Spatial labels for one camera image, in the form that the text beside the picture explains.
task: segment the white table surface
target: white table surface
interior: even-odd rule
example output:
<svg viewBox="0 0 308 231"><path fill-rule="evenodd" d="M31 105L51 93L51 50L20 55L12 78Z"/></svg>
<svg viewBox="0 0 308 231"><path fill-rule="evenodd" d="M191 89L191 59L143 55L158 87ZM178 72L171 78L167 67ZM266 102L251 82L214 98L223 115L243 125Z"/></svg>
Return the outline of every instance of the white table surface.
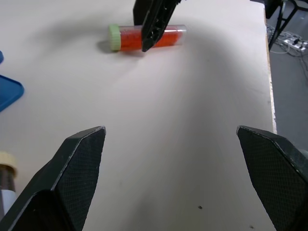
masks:
<svg viewBox="0 0 308 231"><path fill-rule="evenodd" d="M107 26L132 25L133 4L0 2L0 73L25 87L0 113L17 193L66 137L105 125L85 231L273 231L236 136L273 131L264 6L182 1L183 46L110 53Z"/></svg>

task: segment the blue tray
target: blue tray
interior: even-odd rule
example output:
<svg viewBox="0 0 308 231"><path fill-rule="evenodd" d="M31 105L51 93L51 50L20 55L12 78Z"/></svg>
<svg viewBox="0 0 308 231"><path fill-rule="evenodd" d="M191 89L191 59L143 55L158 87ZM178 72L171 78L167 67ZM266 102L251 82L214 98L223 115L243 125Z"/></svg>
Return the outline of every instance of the blue tray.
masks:
<svg viewBox="0 0 308 231"><path fill-rule="evenodd" d="M18 100L24 91L20 82L0 75L0 112Z"/></svg>

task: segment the plastic tube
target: plastic tube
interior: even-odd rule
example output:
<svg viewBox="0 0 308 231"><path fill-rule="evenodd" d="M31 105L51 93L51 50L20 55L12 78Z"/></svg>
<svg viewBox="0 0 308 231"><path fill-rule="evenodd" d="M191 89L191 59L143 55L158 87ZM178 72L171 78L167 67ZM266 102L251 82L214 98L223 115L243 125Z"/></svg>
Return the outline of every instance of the plastic tube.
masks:
<svg viewBox="0 0 308 231"><path fill-rule="evenodd" d="M0 221L16 200L16 174L15 158L6 152L0 152Z"/></svg>
<svg viewBox="0 0 308 231"><path fill-rule="evenodd" d="M109 25L109 43L112 51L141 50L142 26ZM162 38L154 47L181 45L185 39L187 29L184 25L167 26Z"/></svg>

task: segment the orange liquid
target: orange liquid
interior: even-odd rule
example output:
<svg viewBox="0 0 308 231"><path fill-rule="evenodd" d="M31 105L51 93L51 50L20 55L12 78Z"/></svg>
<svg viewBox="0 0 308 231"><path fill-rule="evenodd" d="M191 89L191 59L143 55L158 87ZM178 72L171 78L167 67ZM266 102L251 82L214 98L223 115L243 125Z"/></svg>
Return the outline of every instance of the orange liquid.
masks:
<svg viewBox="0 0 308 231"><path fill-rule="evenodd" d="M154 47L174 46L181 38L182 32L172 28L168 28L162 38ZM139 30L122 30L121 31L121 50L120 51L135 51L141 50L141 31Z"/></svg>

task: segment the power strip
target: power strip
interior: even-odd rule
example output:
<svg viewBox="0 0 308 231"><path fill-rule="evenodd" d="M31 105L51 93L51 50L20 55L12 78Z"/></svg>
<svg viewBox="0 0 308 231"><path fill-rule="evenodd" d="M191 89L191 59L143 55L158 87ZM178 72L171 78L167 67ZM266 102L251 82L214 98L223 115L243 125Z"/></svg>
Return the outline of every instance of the power strip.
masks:
<svg viewBox="0 0 308 231"><path fill-rule="evenodd" d="M304 52L306 50L306 48L308 47L308 43L303 42L303 41L298 41L296 43L296 40L297 40L297 38L289 38L289 39L284 40L283 42L296 51Z"/></svg>

